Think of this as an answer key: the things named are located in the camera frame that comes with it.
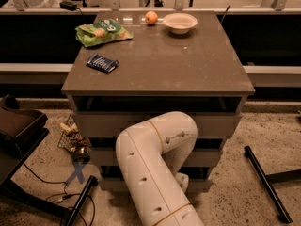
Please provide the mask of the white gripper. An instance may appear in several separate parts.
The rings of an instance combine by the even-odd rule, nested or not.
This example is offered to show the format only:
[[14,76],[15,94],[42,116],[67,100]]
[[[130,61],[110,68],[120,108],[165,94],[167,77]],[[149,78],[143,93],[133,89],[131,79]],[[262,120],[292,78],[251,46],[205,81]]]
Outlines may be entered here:
[[183,192],[187,191],[188,185],[189,185],[189,176],[187,174],[178,172],[175,175],[175,179],[178,182],[180,188],[182,189]]

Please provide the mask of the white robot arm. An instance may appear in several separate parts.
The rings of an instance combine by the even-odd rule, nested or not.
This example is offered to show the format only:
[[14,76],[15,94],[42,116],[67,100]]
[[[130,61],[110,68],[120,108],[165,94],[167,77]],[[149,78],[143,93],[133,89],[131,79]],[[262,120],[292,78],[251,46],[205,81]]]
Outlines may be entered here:
[[204,226],[177,173],[194,149],[198,128],[168,112],[123,130],[116,157],[143,226]]

